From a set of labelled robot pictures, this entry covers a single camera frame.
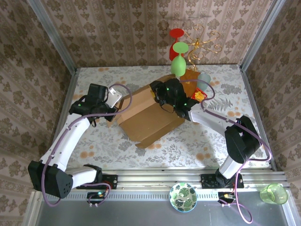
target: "green cup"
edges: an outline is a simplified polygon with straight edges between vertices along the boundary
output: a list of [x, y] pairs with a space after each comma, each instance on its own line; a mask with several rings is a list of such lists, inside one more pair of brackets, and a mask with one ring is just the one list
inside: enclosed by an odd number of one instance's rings
[[279, 184], [270, 184], [260, 191], [260, 198], [269, 204], [284, 204], [288, 196], [286, 190]]

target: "floral wallpaper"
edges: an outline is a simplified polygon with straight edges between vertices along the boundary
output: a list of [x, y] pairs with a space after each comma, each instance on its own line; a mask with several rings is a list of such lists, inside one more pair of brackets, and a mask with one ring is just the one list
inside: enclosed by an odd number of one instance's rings
[[301, 213], [301, 1], [287, 0], [247, 75], [279, 169]]
[[21, 225], [70, 74], [25, 0], [0, 0], [0, 226]]
[[[77, 67], [169, 65], [173, 28], [203, 39], [217, 30], [222, 52], [196, 64], [238, 64], [271, 0], [42, 0]], [[206, 44], [213, 48], [213, 43]]]

